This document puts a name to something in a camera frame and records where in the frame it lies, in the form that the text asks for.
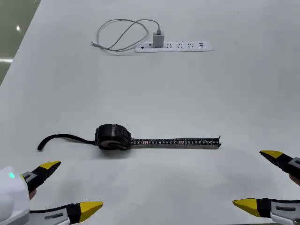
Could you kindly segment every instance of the green indicator light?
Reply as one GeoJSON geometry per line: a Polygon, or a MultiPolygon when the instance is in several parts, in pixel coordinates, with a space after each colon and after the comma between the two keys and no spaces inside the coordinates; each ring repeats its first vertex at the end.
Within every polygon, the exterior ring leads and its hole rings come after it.
{"type": "Polygon", "coordinates": [[[15,175],[14,175],[12,172],[9,173],[9,176],[10,176],[11,178],[15,178],[15,175]]]}

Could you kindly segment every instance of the tape measure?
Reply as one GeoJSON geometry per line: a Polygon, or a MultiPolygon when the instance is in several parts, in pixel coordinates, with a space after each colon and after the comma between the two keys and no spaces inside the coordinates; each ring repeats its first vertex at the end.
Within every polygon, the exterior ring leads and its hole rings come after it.
{"type": "Polygon", "coordinates": [[[208,138],[168,138],[168,139],[135,139],[131,133],[118,124],[104,124],[96,129],[95,140],[88,141],[75,135],[57,134],[46,137],[37,149],[42,151],[48,141],[61,137],[77,140],[86,144],[98,146],[103,150],[128,150],[131,148],[192,148],[217,149],[221,146],[220,137],[208,138]]]}

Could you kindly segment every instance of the white power strip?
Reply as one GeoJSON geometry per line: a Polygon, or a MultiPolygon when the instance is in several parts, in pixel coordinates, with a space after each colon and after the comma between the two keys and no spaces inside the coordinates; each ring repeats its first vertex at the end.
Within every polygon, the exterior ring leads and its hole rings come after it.
{"type": "Polygon", "coordinates": [[[205,51],[212,51],[212,46],[209,41],[165,41],[164,47],[161,48],[154,48],[152,42],[147,41],[135,47],[136,53],[205,51]]]}

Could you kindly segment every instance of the white cable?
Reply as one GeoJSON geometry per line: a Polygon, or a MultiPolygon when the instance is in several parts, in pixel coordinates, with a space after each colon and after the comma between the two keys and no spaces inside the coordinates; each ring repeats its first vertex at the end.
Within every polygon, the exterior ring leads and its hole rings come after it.
{"type": "Polygon", "coordinates": [[[107,22],[105,22],[97,31],[97,43],[94,43],[93,41],[91,42],[92,46],[95,46],[95,47],[98,47],[98,48],[101,48],[103,50],[107,50],[107,51],[112,51],[112,52],[125,52],[125,51],[128,51],[130,49],[134,49],[135,48],[135,45],[137,45],[138,43],[140,43],[141,41],[143,41],[144,39],[146,39],[148,36],[149,36],[149,30],[142,24],[140,23],[140,21],[152,21],[152,22],[155,22],[157,25],[158,25],[158,32],[160,32],[160,26],[158,24],[158,22],[156,22],[155,20],[151,20],[151,19],[141,19],[141,20],[137,20],[137,21],[133,21],[133,20],[128,20],[128,19],[113,19],[113,20],[109,20],[107,22]],[[115,22],[118,22],[118,21],[128,21],[128,22],[132,22],[132,24],[121,34],[121,36],[118,38],[118,40],[110,47],[104,47],[102,46],[100,43],[99,43],[99,34],[101,32],[101,30],[111,24],[111,23],[115,23],[115,22]],[[140,40],[134,42],[133,44],[131,45],[128,45],[126,47],[123,47],[123,48],[119,48],[119,49],[112,49],[119,41],[120,39],[124,36],[124,34],[135,24],[139,24],[141,25],[147,32],[147,34],[142,37],[140,40]]]}

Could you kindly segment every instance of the robotic hand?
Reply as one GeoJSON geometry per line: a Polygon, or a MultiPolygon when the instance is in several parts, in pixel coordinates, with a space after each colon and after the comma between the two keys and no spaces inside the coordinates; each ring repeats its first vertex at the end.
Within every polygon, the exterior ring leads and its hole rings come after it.
{"type": "MultiPolygon", "coordinates": [[[[272,164],[290,174],[291,179],[300,185],[300,158],[289,157],[280,151],[261,151],[260,153],[272,164]]],[[[300,223],[300,200],[247,198],[235,200],[233,204],[253,216],[271,218],[279,224],[295,225],[300,223]]]]}
{"type": "Polygon", "coordinates": [[[103,202],[81,202],[54,209],[30,211],[29,193],[50,177],[60,161],[40,165],[22,175],[12,167],[0,170],[0,225],[69,225],[80,223],[93,215],[103,202]]]}

